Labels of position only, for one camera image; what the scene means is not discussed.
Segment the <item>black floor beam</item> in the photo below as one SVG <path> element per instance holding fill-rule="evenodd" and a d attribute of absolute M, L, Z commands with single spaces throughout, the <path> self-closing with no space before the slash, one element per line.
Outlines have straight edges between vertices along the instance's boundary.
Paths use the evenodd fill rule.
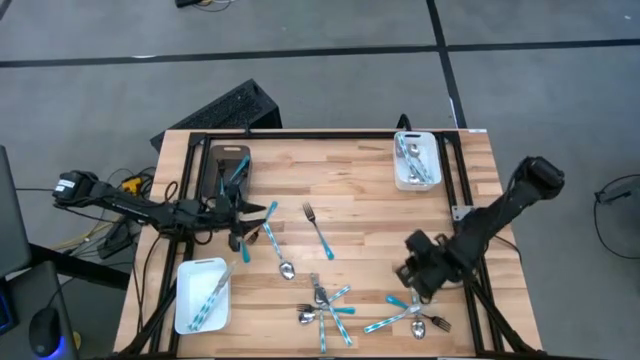
<path fill-rule="evenodd" d="M 29 247 L 31 251 L 30 266 L 51 262 L 59 274 L 115 289 L 126 290 L 128 288 L 130 278 L 128 273 L 65 255 L 36 244 L 29 244 Z"/>

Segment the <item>black power strip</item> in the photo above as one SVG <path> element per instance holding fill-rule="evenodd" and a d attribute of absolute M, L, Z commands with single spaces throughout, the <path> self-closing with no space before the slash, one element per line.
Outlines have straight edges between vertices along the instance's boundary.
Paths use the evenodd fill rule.
<path fill-rule="evenodd" d="M 104 260 L 133 243 L 129 221 L 121 219 L 115 223 L 104 237 L 104 241 L 97 247 L 98 256 Z"/>

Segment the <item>black computer mouse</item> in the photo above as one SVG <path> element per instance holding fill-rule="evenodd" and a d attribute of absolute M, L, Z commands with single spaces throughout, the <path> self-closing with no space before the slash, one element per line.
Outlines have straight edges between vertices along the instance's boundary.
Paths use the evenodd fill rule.
<path fill-rule="evenodd" d="M 28 341 L 36 357 L 45 359 L 55 355 L 61 347 L 62 339 L 60 316 L 55 308 L 42 308 L 32 316 Z"/>

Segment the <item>dark grey plastic bin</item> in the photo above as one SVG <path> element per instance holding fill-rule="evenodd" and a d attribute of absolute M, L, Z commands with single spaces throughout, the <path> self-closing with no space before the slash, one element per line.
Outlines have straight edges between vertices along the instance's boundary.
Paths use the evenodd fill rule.
<path fill-rule="evenodd" d="M 245 172 L 237 175 L 240 193 L 244 200 L 248 199 L 252 162 L 250 148 L 244 145 L 213 145 L 209 150 L 209 157 L 205 166 L 202 196 L 215 198 L 220 192 L 220 174 L 227 183 L 235 173 L 244 158 L 249 159 Z"/>

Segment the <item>dark grey monitor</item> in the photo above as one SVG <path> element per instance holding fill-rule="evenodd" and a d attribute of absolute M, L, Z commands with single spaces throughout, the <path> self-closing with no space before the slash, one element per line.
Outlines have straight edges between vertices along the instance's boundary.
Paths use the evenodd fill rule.
<path fill-rule="evenodd" d="M 0 278 L 26 267 L 31 250 L 6 148 L 0 145 Z"/>

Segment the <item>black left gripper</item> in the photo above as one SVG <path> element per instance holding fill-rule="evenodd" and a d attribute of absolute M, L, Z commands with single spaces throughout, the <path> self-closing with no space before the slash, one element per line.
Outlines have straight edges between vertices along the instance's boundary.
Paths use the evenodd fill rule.
<path fill-rule="evenodd" d="M 253 204 L 244 200 L 238 203 L 238 211 L 243 214 L 251 214 L 265 210 L 263 205 Z M 198 215 L 197 230 L 208 232 L 206 240 L 198 240 L 198 245 L 207 245 L 213 240 L 213 234 L 220 230 L 229 230 L 228 245 L 233 252 L 241 250 L 242 233 L 248 233 L 261 226 L 265 220 L 263 218 L 254 220 L 239 220 L 236 207 L 224 200 L 221 206 L 206 210 Z"/>

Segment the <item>dark grey desk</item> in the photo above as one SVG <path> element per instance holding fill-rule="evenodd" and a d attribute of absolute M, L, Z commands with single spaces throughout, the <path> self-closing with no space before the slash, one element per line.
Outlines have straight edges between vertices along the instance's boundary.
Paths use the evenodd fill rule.
<path fill-rule="evenodd" d="M 44 262 L 8 282 L 8 299 L 17 317 L 11 330 L 0 327 L 0 360 L 79 360 L 73 331 L 54 265 Z M 32 316 L 53 307 L 60 316 L 62 344 L 55 355 L 40 359 L 30 348 L 28 329 Z"/>

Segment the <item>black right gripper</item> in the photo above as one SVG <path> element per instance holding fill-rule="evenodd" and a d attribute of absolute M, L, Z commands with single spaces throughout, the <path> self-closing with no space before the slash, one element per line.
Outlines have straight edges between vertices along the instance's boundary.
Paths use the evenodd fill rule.
<path fill-rule="evenodd" d="M 404 287 L 417 292 L 422 304 L 430 304 L 446 282 L 461 281 L 459 271 L 446 256 L 445 247 L 433 244 L 422 230 L 414 231 L 405 245 L 409 257 L 395 273 Z"/>

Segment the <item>white bin without handle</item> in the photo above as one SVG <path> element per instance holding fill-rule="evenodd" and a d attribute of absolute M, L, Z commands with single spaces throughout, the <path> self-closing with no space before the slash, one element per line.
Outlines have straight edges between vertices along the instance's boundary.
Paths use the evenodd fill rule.
<path fill-rule="evenodd" d="M 203 323 L 196 330 L 190 324 L 227 271 L 223 258 L 182 263 L 178 268 L 174 330 L 180 335 L 220 331 L 231 321 L 231 278 L 216 296 Z"/>

